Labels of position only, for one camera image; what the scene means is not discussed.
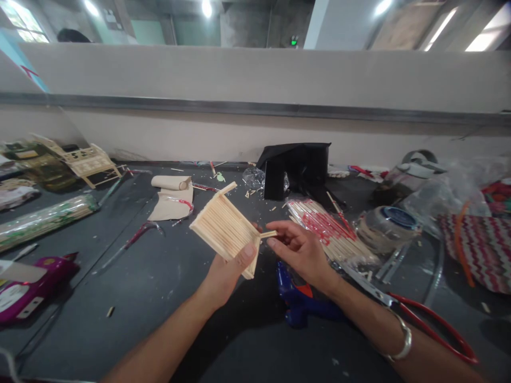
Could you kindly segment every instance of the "silver bangle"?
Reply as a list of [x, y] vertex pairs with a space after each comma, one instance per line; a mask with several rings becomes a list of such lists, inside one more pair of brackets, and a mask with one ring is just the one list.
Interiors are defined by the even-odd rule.
[[401, 324], [401, 330], [403, 330], [403, 334], [405, 334], [405, 346], [403, 347], [403, 349], [401, 350], [401, 352], [399, 354], [396, 354], [396, 355], [388, 355], [388, 354], [385, 355], [385, 354], [382, 354], [389, 361], [395, 362], [396, 360], [401, 360], [401, 359], [406, 358], [408, 356], [408, 354], [410, 353], [410, 350], [411, 350], [411, 330], [410, 330], [410, 328], [406, 325], [406, 323], [403, 321], [403, 319], [399, 315], [397, 315], [395, 312], [393, 312], [390, 309], [390, 307], [387, 307], [387, 308], [399, 320], [399, 323]]

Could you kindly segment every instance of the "gray table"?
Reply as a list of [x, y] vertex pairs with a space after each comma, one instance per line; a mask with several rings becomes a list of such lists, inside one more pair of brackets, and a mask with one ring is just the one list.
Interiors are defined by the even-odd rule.
[[[195, 182], [217, 187], [226, 185], [210, 179], [211, 170], [205, 167], [175, 163], [130, 166], [151, 169], [154, 174], [189, 174]], [[264, 201], [259, 193], [245, 198], [243, 165], [222, 165], [220, 170], [227, 182], [238, 183], [229, 199], [249, 220], [263, 225], [287, 217], [282, 203]], [[40, 247], [23, 259], [33, 263], [39, 257], [79, 251], [81, 271], [36, 316], [0, 333], [0, 345], [18, 354], [22, 376], [99, 380], [163, 323], [206, 275], [213, 251], [190, 231], [190, 221], [175, 227], [171, 221], [160, 222], [165, 238], [155, 230], [148, 231], [107, 273], [92, 275], [147, 220], [157, 201], [150, 178], [142, 174], [127, 179], [101, 212], [37, 240]], [[367, 208], [365, 196], [375, 187], [370, 181], [351, 178], [329, 180], [328, 185], [348, 202], [351, 216]], [[104, 193], [93, 192], [98, 199]], [[0, 220], [5, 222], [72, 196], [43, 193], [39, 200], [0, 215]], [[195, 190], [196, 210], [201, 210], [211, 196], [210, 191]], [[385, 290], [424, 299], [438, 243], [428, 236], [421, 243], [410, 248]], [[231, 381], [240, 376], [247, 382], [400, 380], [348, 321], [310, 317], [308, 328], [291, 329], [284, 320], [286, 307], [277, 293], [275, 262], [274, 254], [266, 246], [261, 247], [256, 278], [240, 281], [227, 305], [199, 334], [173, 381]], [[460, 266], [450, 259], [446, 259], [444, 269], [433, 309], [472, 345], [481, 360], [478, 368], [488, 379], [508, 381], [509, 297], [481, 287], [470, 289]], [[481, 302], [488, 304], [491, 314], [484, 312]], [[115, 306], [115, 312], [106, 318], [111, 306]]]

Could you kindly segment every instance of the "popsicle stick model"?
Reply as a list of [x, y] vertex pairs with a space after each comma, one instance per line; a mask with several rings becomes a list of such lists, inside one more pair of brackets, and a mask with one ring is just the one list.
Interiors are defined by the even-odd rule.
[[256, 250], [255, 259], [242, 274], [245, 279], [252, 279], [256, 271], [261, 239], [274, 237], [277, 232], [260, 234], [227, 199], [225, 194], [236, 186], [236, 182], [232, 182], [217, 192], [192, 222], [190, 229], [226, 261], [233, 259], [246, 244], [252, 243]]

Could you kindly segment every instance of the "finger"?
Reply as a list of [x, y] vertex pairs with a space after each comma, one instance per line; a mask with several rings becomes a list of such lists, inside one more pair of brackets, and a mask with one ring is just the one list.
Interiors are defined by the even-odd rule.
[[229, 273], [235, 274], [239, 277], [241, 273], [252, 263], [256, 257], [256, 253], [256, 247], [253, 244], [248, 243], [240, 250], [234, 259], [227, 262]]
[[300, 241], [300, 240], [298, 239], [298, 237], [297, 237], [297, 238], [293, 238], [293, 239], [291, 240], [291, 242], [289, 242], [288, 247], [289, 247], [292, 251], [298, 251], [298, 250], [300, 249], [300, 247], [302, 247], [303, 243], [304, 243], [304, 242]]
[[277, 230], [279, 234], [284, 232], [290, 237], [303, 236], [307, 233], [303, 227], [292, 221], [273, 221], [266, 224], [266, 228], [269, 230]]
[[275, 254], [277, 254], [284, 261], [292, 265], [293, 260], [296, 257], [296, 253], [294, 251], [289, 249], [286, 245], [284, 245], [282, 242], [275, 238], [268, 238], [266, 243], [268, 244], [269, 247], [271, 247]]
[[258, 232], [262, 233], [262, 227], [260, 227], [257, 223], [251, 222], [252, 226], [254, 226]]
[[215, 258], [213, 258], [213, 262], [211, 262], [211, 267], [213, 267], [213, 265], [224, 265], [226, 263], [227, 261], [225, 259], [223, 259], [219, 254], [216, 254]]

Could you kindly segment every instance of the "white cable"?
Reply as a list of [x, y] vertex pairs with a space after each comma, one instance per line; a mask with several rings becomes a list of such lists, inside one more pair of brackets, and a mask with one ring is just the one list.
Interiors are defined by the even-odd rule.
[[18, 373], [16, 372], [16, 362], [14, 361], [14, 356], [12, 356], [11, 352], [3, 347], [0, 347], [0, 353], [2, 353], [7, 359], [7, 365], [9, 366], [9, 374], [11, 375], [11, 379], [14, 383], [24, 383], [23, 380], [20, 379]]

